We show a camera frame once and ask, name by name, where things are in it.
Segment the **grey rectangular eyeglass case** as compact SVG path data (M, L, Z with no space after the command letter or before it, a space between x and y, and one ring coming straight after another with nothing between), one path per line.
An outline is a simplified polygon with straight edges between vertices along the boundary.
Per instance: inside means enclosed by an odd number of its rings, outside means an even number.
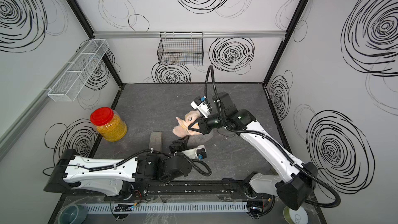
M152 132L150 134L149 149L162 151L163 135L162 132Z

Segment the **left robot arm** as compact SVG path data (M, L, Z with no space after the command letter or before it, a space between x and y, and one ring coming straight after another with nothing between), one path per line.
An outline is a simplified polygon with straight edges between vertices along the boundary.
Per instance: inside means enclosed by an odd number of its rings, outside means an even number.
M65 150L55 165L45 192L65 193L83 189L114 197L128 195L142 183L168 183L188 176L194 159L202 159L202 147L164 154L143 150L127 159L94 159Z

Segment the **grey fabric oval eyeglass case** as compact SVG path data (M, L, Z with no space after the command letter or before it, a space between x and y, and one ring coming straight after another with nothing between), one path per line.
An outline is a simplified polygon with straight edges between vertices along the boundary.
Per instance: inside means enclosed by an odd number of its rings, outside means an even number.
M185 155L187 155L188 157L196 157L198 155L197 154L198 150L201 151L201 150L206 150L206 149L205 149L204 145L199 145L195 148L184 150L183 153Z

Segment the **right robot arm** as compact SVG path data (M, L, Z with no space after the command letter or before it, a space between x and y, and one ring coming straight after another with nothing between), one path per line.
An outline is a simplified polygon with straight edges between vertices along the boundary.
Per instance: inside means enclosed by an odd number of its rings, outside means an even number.
M191 106L200 116L188 129L208 134L211 130L229 127L242 139L251 144L274 168L277 175L250 176L249 184L257 194L279 197L284 204L298 210L313 193L318 170L311 162L304 163L276 142L265 131L260 122L245 109L238 110L230 96L222 92L220 99L213 99L216 107L211 110L204 97L196 97Z

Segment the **red lid jar yellow grains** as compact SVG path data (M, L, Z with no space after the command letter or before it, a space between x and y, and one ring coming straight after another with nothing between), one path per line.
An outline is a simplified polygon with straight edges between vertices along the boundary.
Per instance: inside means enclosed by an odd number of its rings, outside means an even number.
M119 114L109 107L101 107L90 115L91 123L97 132L109 142L122 139L127 133L127 125Z

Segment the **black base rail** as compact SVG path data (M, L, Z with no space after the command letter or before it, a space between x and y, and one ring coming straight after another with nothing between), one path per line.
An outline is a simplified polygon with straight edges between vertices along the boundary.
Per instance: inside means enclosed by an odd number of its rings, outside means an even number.
M257 193L247 180L173 180L170 183L124 183L117 196L106 196L105 200L147 200L151 196L219 195L232 200L271 200L273 195Z

